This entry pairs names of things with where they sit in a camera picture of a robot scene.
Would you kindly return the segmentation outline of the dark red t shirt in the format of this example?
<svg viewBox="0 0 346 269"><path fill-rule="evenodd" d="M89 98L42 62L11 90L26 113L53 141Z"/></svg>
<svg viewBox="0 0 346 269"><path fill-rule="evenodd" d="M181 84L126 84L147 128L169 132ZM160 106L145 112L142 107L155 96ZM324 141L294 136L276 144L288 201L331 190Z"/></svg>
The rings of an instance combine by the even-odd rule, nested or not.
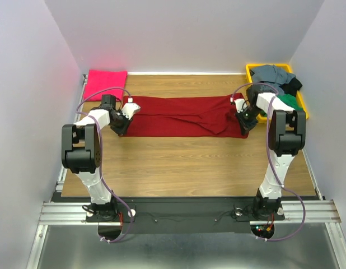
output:
<svg viewBox="0 0 346 269"><path fill-rule="evenodd" d="M141 109L133 116L127 137L232 137L241 133L230 96L157 98L134 96Z"/></svg>

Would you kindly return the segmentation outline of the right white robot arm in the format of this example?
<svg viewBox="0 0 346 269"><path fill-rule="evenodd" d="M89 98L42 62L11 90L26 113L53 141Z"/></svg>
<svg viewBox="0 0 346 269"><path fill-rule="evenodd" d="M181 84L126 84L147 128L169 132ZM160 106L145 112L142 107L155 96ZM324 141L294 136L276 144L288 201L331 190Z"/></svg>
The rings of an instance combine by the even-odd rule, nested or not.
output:
<svg viewBox="0 0 346 269"><path fill-rule="evenodd" d="M283 215L282 190L289 166L305 146L306 113L288 106L278 97L279 91L262 82L248 83L247 98L235 94L230 102L236 108L241 134L247 135L258 124L257 116L266 114L266 154L268 167L251 205L258 219Z"/></svg>

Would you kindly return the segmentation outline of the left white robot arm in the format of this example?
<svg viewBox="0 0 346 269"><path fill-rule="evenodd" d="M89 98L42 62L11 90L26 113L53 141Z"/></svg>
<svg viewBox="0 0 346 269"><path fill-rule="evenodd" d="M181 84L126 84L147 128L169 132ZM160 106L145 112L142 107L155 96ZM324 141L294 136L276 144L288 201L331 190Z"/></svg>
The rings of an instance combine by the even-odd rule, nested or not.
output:
<svg viewBox="0 0 346 269"><path fill-rule="evenodd" d="M78 122L62 127L62 165L81 180L90 195L90 204L83 206L87 222L123 219L117 198L103 179L101 131L109 126L117 135L125 135L133 116L140 109L131 97L118 109L115 96L103 95L98 107L91 109Z"/></svg>

